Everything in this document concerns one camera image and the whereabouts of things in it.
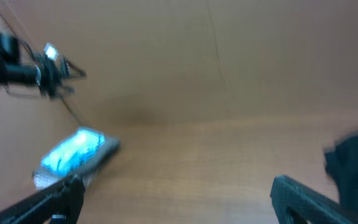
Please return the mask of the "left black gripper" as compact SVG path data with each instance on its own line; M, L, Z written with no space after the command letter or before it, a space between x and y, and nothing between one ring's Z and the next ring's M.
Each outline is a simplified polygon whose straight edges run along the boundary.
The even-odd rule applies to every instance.
M49 59L45 54L37 55L37 63L40 69L40 94L41 96L48 96L50 99L64 98L74 94L73 87L62 85L62 78L86 77L86 72L67 58L62 60L62 78L55 61Z

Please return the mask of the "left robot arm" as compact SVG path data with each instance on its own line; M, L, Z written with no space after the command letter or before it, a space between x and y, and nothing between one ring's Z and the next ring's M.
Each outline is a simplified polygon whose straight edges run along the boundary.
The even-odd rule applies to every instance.
M30 45L14 35L0 32L0 88L18 98L37 98L37 95L15 93L11 85L39 90L39 96L51 100L74 94L67 80L86 78L86 72L76 66L57 48L46 43L42 52L33 52Z

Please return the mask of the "light blue printed t-shirt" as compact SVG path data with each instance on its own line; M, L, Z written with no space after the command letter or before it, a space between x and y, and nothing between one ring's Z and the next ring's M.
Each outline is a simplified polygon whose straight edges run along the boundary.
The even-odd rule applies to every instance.
M55 175L67 175L92 159L105 141L103 133L78 129L44 156L40 166Z

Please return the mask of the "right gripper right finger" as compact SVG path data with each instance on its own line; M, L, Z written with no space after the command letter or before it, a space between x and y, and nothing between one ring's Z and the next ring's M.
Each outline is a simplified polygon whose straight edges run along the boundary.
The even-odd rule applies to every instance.
M280 223L358 223L358 177L335 175L339 202L287 175L273 180L270 198Z

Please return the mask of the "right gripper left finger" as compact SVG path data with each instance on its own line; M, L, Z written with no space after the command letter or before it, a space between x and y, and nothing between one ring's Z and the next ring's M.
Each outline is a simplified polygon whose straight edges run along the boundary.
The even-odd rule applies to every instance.
M71 175L0 211L0 224L76 223L84 202L82 178Z

